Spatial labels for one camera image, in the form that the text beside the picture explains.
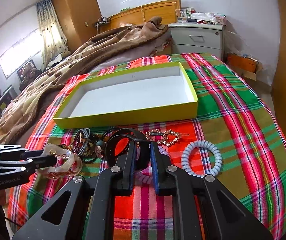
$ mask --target bed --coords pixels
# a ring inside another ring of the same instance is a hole
[[[11,102],[0,119],[0,144],[25,145],[44,109],[73,76],[154,54],[169,44],[171,33],[161,17],[122,26],[89,39],[72,55],[43,72]]]
[[[144,57],[73,77],[46,109],[26,148],[37,150],[47,143],[70,143],[76,131],[61,130],[52,117],[79,82],[126,68],[165,62],[180,62],[187,71],[199,98],[197,118],[139,124],[134,128],[142,132],[172,129],[189,133],[167,149],[171,162],[178,167],[181,153],[190,141],[208,140],[216,144],[223,157],[218,179],[271,231],[274,239],[281,239],[286,232],[286,140],[264,102],[243,79],[210,54]],[[171,95],[170,89],[165,92]],[[93,132],[104,130],[97,128]],[[208,173],[214,157],[206,150],[198,150],[190,162],[196,173]],[[81,175],[96,176],[106,168],[106,162],[97,160],[84,165]],[[143,173],[151,174],[151,167]],[[24,224],[69,179],[53,181],[32,175],[30,183],[11,189],[8,218]],[[173,239],[171,197],[157,197],[152,186],[135,183],[131,197],[116,197],[114,239]]]

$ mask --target nightstand drawer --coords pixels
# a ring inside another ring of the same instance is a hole
[[[203,28],[171,28],[174,44],[222,49],[222,31]]]
[[[222,50],[221,49],[213,49],[201,46],[192,46],[192,45],[179,45],[173,44],[172,50],[174,54],[179,53],[210,53],[216,56],[218,59],[222,59]]]

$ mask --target plaid blanket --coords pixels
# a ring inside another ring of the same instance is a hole
[[[218,179],[267,227],[275,239],[286,232],[286,140],[270,110],[255,92],[228,66],[210,54],[178,54],[141,58],[85,75],[67,82],[37,124],[26,147],[42,149],[46,143],[69,144],[75,130],[61,130],[52,117],[66,96],[81,81],[127,68],[143,65],[181,62],[197,92],[197,118],[176,122],[146,123],[135,127],[172,129],[189,133],[167,150],[171,161],[181,166],[180,156],[187,143],[208,140],[221,151],[223,169]],[[171,96],[171,87],[155,95]],[[93,132],[103,132],[97,128]],[[214,156],[198,149],[190,157],[193,170],[209,173]],[[95,176],[107,168],[98,160],[83,167],[81,175]],[[143,171],[151,175],[151,167]],[[19,224],[27,221],[65,183],[34,174],[30,183],[11,189],[8,217]],[[172,201],[158,197],[152,186],[136,182],[131,197],[116,197],[114,239],[173,239]]]

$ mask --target bangle bracelet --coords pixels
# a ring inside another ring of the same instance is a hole
[[[75,176],[81,171],[81,159],[79,156],[73,154],[70,150],[62,149],[54,144],[47,144],[40,156],[43,157],[51,154],[56,155],[57,158],[64,159],[64,163],[58,167],[37,169],[37,173],[47,177],[48,179],[57,180],[60,176]]]
[[[190,142],[184,149],[183,154],[181,156],[181,162],[182,162],[182,169],[185,170],[189,175],[196,176],[196,177],[204,177],[203,175],[198,175],[194,171],[192,171],[190,167],[190,161],[189,156],[193,149],[203,147],[205,149],[210,150],[214,157],[215,157],[215,164],[214,167],[211,169],[210,174],[213,176],[216,176],[222,167],[222,155],[219,151],[219,149],[209,141],[194,141]]]

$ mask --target blue gripper pad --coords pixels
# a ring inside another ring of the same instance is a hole
[[[136,146],[134,147],[134,152],[132,155],[132,164],[131,164],[131,170],[130,170],[130,189],[133,190],[134,187],[134,171],[136,170]]]
[[[154,184],[155,193],[156,195],[158,195],[159,189],[160,189],[159,188],[159,173],[158,173],[157,166],[156,166],[155,151],[154,151],[154,147],[152,144],[150,145],[150,154],[151,154],[153,184]]]

